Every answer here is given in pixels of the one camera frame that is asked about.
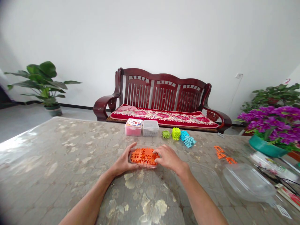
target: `human hand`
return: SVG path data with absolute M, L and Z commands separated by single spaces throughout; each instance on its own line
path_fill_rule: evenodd
M 110 171 L 113 173 L 114 176 L 121 175 L 122 173 L 137 169 L 138 165 L 129 163 L 128 162 L 128 155 L 132 147 L 136 146 L 137 142 L 132 143 L 131 145 L 127 146 L 122 155 L 117 159 L 117 161 L 110 167 Z
M 188 164 L 182 161 L 176 152 L 165 144 L 155 149 L 153 151 L 153 154 L 154 153 L 158 153 L 161 156 L 160 158 L 155 159 L 156 163 L 173 170 L 177 175 L 179 175 L 182 170 L 188 168 Z

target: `pink plastic box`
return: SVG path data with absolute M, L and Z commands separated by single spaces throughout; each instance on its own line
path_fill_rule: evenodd
M 128 136 L 140 136 L 143 120 L 129 118 L 125 124 L 125 134 Z

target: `sofa backrest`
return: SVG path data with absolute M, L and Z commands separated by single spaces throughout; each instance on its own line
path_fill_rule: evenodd
M 124 97 L 124 103 L 131 106 L 179 112 L 201 111 L 211 89 L 210 84 L 197 79 L 151 74 L 137 68 L 118 69 L 117 84 L 120 84 L 116 87 L 121 94 L 120 105 Z

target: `red cushion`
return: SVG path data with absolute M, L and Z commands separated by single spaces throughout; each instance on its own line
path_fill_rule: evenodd
M 129 118 L 157 120 L 160 125 L 172 125 L 174 127 L 217 128 L 219 126 L 205 117 L 200 111 L 174 112 L 133 106 L 129 107 L 127 104 L 121 105 L 110 115 L 110 118 L 124 121 Z

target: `dark red wooden sofa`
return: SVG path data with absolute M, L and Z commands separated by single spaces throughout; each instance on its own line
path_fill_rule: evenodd
M 123 96 L 123 83 L 125 78 L 125 92 Z M 231 127 L 231 119 L 224 113 L 208 107 L 208 97 L 211 91 L 211 84 L 200 80 L 188 78 L 179 79 L 171 74 L 160 73 L 151 74 L 145 70 L 137 68 L 119 68 L 115 75 L 116 87 L 112 95 L 99 98 L 93 107 L 93 111 L 98 121 L 108 121 L 125 123 L 125 120 L 111 118 L 107 116 L 106 107 L 108 105 L 112 115 L 117 113 L 122 107 L 116 110 L 117 98 L 120 106 L 124 103 L 140 110 L 143 108 L 152 109 L 155 112 L 162 110 L 170 113 L 200 113 L 205 109 L 206 117 L 216 122 L 218 118 L 222 123 L 214 128 L 195 126 L 175 126 L 160 124 L 160 127 L 179 127 L 186 130 L 197 130 L 206 132 L 223 133 Z

